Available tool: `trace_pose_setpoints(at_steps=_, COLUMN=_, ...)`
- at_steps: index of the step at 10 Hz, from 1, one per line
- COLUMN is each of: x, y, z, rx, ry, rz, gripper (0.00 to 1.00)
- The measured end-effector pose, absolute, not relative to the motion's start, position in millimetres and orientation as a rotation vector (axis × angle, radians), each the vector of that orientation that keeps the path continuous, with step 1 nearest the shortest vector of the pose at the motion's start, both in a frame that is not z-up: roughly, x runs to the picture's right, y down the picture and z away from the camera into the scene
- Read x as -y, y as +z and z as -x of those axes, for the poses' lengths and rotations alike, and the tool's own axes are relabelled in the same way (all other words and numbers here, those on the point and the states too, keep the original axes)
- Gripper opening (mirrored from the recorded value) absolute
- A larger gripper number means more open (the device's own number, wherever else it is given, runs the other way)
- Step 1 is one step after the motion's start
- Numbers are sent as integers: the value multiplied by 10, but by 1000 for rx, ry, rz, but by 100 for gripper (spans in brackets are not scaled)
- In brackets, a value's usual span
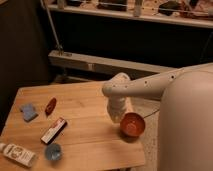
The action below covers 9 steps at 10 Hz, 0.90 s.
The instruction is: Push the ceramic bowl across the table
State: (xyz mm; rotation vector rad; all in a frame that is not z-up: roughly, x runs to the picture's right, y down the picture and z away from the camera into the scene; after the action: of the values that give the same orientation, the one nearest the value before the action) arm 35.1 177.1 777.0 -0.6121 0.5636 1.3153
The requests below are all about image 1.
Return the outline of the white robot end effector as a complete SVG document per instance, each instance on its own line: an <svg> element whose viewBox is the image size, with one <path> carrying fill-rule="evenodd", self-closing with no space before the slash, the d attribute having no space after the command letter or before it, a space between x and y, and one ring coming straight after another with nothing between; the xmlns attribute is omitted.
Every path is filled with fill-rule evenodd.
<svg viewBox="0 0 213 171"><path fill-rule="evenodd" d="M112 97L108 99L107 112L114 123L119 123L126 111L125 98Z"/></svg>

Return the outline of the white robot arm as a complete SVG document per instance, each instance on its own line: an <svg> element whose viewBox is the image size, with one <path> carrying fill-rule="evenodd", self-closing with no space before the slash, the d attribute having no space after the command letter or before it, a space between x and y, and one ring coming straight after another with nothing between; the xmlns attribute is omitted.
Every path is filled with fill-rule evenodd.
<svg viewBox="0 0 213 171"><path fill-rule="evenodd" d="M114 123L119 123L127 111L128 97L157 99L162 97L166 87L180 74L181 69L175 69L136 80L131 80L126 73L118 73L102 86L102 93L108 98L107 112Z"/></svg>

